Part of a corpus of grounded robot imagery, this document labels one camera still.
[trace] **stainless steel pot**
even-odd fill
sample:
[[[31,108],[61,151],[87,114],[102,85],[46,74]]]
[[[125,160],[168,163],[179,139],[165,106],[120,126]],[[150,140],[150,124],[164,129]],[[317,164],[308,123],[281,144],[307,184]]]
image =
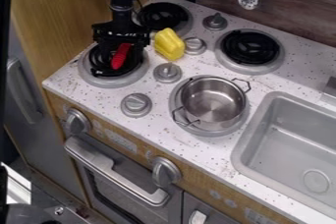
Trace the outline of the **stainless steel pot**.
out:
[[[247,90],[242,91],[233,81],[247,83]],[[207,131],[225,130],[241,120],[247,106],[245,93],[250,90],[249,82],[238,79],[231,82],[217,77],[191,79],[181,87],[183,106],[173,111],[173,119],[185,127],[193,125]],[[187,124],[176,120],[175,114],[182,109],[189,120]]]

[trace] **oven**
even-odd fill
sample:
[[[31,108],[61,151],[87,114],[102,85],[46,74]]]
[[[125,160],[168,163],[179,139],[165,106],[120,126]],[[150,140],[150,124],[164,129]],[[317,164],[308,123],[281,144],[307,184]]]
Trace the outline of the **oven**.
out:
[[[77,163],[92,207],[108,219],[117,224],[182,222],[178,187],[155,186],[153,172],[89,135],[68,138],[65,149]]]

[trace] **sink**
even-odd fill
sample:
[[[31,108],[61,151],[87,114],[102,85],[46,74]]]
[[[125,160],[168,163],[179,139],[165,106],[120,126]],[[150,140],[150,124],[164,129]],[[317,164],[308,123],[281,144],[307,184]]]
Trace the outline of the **sink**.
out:
[[[336,219],[335,112],[271,92],[231,160],[247,177]]]

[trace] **floor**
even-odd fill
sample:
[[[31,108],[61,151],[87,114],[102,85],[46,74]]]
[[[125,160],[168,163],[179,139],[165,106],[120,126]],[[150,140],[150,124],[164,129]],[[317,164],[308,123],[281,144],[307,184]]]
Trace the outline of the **floor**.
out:
[[[73,201],[39,174],[30,171],[21,158],[16,159],[9,166],[26,178],[27,180],[25,181],[29,183],[30,192],[28,199],[18,197],[15,201],[38,206],[62,224],[110,223],[76,201]]]

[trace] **stove knob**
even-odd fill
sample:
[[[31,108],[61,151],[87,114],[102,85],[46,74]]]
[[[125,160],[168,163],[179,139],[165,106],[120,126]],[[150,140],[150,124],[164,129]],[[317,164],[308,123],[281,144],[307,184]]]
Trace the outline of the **stove knob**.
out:
[[[67,112],[65,128],[71,135],[78,135],[81,133],[88,133],[91,130],[91,123],[81,111],[70,108]]]
[[[208,16],[203,20],[205,28],[210,30],[222,30],[228,26],[228,22],[219,13],[213,16]]]
[[[182,77],[182,70],[173,63],[160,64],[154,69],[154,78],[164,84],[172,84]]]
[[[206,43],[204,40],[197,37],[190,37],[185,39],[186,54],[200,55],[206,50]]]
[[[167,188],[172,183],[178,183],[182,178],[179,168],[164,157],[155,157],[153,160],[152,179],[156,186]]]
[[[121,102],[122,112],[131,118],[140,118],[147,115],[152,107],[148,96],[141,93],[133,93],[126,96]]]

